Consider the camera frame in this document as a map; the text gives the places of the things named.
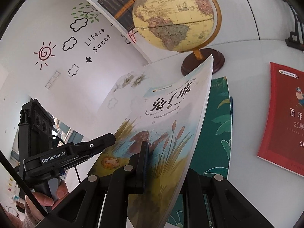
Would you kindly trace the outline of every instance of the human hand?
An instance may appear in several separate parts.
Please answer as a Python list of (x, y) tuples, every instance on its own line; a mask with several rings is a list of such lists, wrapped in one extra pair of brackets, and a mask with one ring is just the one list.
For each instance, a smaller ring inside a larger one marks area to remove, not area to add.
[[(69, 194), (67, 191), (67, 186), (65, 182), (62, 180), (61, 184), (59, 185), (56, 195), (58, 196), (58, 200), (54, 203), (54, 200), (42, 193), (39, 192), (33, 192), (33, 195), (37, 199), (37, 201), (42, 205), (42, 206), (51, 206), (52, 210)], [(25, 196), (25, 201), (28, 204), (28, 207), (31, 210), (31, 214), (36, 218), (37, 220), (42, 220), (43, 215), (38, 211), (38, 209), (35, 207), (35, 205), (31, 202), (31, 200)]]

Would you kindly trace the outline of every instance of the globe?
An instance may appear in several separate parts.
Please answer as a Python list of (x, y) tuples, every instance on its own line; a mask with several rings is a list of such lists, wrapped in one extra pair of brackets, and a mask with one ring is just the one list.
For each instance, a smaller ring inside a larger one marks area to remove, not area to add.
[(190, 51), (214, 32), (209, 0), (136, 0), (133, 22), (152, 45), (170, 51)]

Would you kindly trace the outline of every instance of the white wall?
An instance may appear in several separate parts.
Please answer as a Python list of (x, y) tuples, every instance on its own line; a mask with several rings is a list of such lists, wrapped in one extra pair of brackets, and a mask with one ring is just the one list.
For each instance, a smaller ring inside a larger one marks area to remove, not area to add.
[[(19, 86), (16, 76), (12, 73), (8, 74), (0, 89), (0, 150), (7, 159), (11, 156), (22, 105), (29, 100), (30, 97)], [(9, 174), (2, 165), (0, 165), (0, 179), (0, 202), (7, 203)]]
[[(72, 13), (84, 10), (80, 9), (82, 2), (82, 6), (87, 4), (85, 0), (26, 0), (0, 41), (0, 63), (18, 77), (19, 85), (30, 97), (37, 98), (48, 112), (86, 135), (116, 80), (147, 62), (102, 15), (98, 16), (99, 21), (91, 23), (90, 19), (77, 32), (71, 29), (74, 16), (79, 15)], [(77, 43), (64, 51), (63, 44), (70, 37)], [(34, 52), (50, 42), (51, 48), (56, 45), (52, 49), (54, 56), (41, 61)], [(98, 44), (102, 47), (94, 52), (93, 47)], [(91, 57), (92, 62), (86, 62), (86, 57)], [(70, 78), (68, 71), (73, 64), (79, 70)], [(61, 74), (47, 90), (45, 85), (55, 71)]]

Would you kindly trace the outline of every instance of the cartoon character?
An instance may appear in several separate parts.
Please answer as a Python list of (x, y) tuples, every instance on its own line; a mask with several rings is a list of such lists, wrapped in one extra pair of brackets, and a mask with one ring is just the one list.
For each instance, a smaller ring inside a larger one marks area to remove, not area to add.
[(140, 152), (141, 144), (143, 141), (147, 141), (149, 144), (149, 153), (153, 152), (156, 146), (165, 140), (169, 136), (169, 131), (163, 133), (157, 140), (152, 144), (149, 142), (149, 131), (141, 131), (134, 135), (129, 141), (135, 141), (127, 150), (128, 153), (137, 154)]
[(107, 170), (116, 169), (119, 166), (119, 160), (112, 157), (105, 157), (102, 159), (101, 165)]
[(296, 92), (296, 96), (297, 96), (297, 99), (298, 99), (298, 102), (299, 102), (299, 105), (303, 106), (304, 107), (304, 95), (302, 93), (302, 90), (300, 87), (297, 87), (297, 92)]

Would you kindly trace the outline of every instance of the cattail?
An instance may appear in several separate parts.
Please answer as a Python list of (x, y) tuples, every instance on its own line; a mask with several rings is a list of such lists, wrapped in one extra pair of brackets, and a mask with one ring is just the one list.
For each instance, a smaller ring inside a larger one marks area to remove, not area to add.
[(172, 131), (175, 130), (175, 127), (176, 127), (176, 120), (175, 120), (174, 123), (172, 124)]
[(166, 141), (165, 141), (165, 144), (164, 144), (164, 146), (163, 146), (163, 150), (165, 150), (165, 148), (166, 148), (168, 142), (169, 142), (169, 137), (167, 137), (167, 139), (166, 139)]
[(166, 139), (168, 136), (169, 136), (169, 133), (168, 133), (168, 132), (165, 132), (165, 133), (163, 133), (163, 134), (159, 137), (158, 141), (159, 141), (159, 142), (162, 142), (162, 141), (163, 141), (164, 139)]
[(178, 139), (181, 137), (181, 135), (183, 134), (184, 129), (185, 129), (185, 126), (183, 126), (183, 127), (180, 129), (180, 131), (179, 131), (179, 133), (178, 133), (178, 135), (177, 135), (177, 137), (176, 137), (177, 140), (178, 140)]

